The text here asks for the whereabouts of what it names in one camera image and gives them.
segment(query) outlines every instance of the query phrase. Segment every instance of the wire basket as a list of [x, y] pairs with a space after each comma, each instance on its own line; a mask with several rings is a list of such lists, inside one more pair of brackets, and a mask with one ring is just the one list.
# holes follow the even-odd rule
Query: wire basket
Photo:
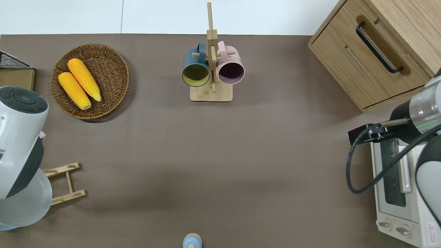
[[0, 51], [0, 69], [33, 69], [29, 65], [19, 61], [17, 58]]
[[[81, 110], [58, 81], [59, 74], [69, 71], [67, 62], [72, 58], [83, 61], [100, 89], [102, 100], [90, 98], [90, 109]], [[124, 99], [128, 86], [129, 69], [124, 58], [102, 44], [87, 44], [72, 49], [58, 61], [51, 76], [51, 93], [55, 103], [67, 115], [81, 120], [94, 120], [112, 112]]]

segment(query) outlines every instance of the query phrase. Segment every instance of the yellow corn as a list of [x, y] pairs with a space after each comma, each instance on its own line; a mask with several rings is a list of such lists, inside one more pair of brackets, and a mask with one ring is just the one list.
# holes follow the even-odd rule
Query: yellow corn
[[58, 82], [60, 82], [64, 91], [74, 101], [74, 103], [82, 110], [90, 109], [92, 106], [89, 98], [84, 90], [81, 88], [78, 81], [70, 72], [63, 72], [58, 75]]
[[101, 101], [100, 89], [85, 64], [79, 59], [70, 59], [67, 66], [84, 91], [95, 100]]

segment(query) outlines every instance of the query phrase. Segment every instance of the drawer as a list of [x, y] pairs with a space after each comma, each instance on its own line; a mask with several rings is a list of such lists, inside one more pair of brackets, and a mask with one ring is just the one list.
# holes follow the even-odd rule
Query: drawer
[[[310, 48], [362, 111], [411, 96], [430, 79], [396, 32], [362, 0], [341, 1]], [[403, 69], [391, 73], [385, 64]]]
[[310, 48], [360, 109], [388, 98], [332, 27], [324, 29]]

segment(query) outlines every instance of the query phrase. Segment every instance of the white floor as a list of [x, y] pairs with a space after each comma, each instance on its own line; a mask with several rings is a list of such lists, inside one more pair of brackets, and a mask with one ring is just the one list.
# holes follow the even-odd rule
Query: white floor
[[[312, 35], [338, 0], [211, 0], [218, 34]], [[0, 34], [205, 34], [207, 0], [0, 0]]]

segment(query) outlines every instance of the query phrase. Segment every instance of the brown table surface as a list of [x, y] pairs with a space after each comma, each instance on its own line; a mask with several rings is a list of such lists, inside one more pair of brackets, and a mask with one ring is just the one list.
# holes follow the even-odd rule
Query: brown table surface
[[[219, 35], [246, 69], [230, 103], [192, 102], [181, 79], [186, 50], [205, 35], [2, 35], [0, 49], [36, 68], [49, 102], [42, 169], [79, 162], [75, 190], [37, 223], [0, 232], [0, 247], [412, 247], [377, 230], [375, 200], [345, 181], [347, 131], [389, 118], [361, 113], [308, 49], [310, 36]], [[99, 122], [63, 113], [50, 76], [76, 46], [102, 43], [130, 68], [122, 105]], [[369, 145], [355, 185], [372, 178]], [[54, 196], [65, 177], [51, 178]]]

